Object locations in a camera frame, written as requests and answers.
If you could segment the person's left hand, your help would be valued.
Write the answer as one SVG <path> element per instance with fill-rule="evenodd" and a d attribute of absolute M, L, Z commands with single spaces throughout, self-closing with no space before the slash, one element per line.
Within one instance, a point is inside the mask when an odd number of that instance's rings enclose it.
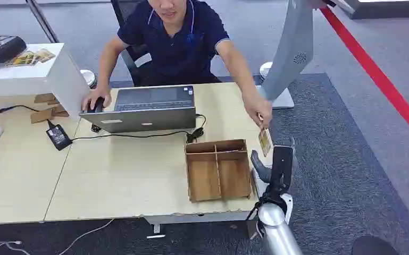
<path fill-rule="evenodd" d="M 245 110 L 260 129 L 267 129 L 272 120 L 272 106 L 259 93 L 243 93 Z"/>

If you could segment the person's right hand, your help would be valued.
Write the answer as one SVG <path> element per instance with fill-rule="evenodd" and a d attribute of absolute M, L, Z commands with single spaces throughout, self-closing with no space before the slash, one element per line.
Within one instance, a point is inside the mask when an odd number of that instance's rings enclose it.
<path fill-rule="evenodd" d="M 95 110 L 96 106 L 108 107 L 112 102 L 111 90 L 108 86 L 91 89 L 89 94 L 82 101 L 82 110 Z"/>

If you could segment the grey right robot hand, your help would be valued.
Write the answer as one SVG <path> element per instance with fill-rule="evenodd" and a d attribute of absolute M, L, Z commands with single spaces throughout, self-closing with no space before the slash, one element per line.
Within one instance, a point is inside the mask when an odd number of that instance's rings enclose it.
<path fill-rule="evenodd" d="M 250 160 L 256 180 L 262 181 L 266 187 L 264 193 L 281 196 L 288 192 L 291 185 L 295 159 L 295 139 L 290 136 L 288 144 L 273 146 L 272 166 L 265 166 L 259 159 L 258 152 L 252 150 Z"/>

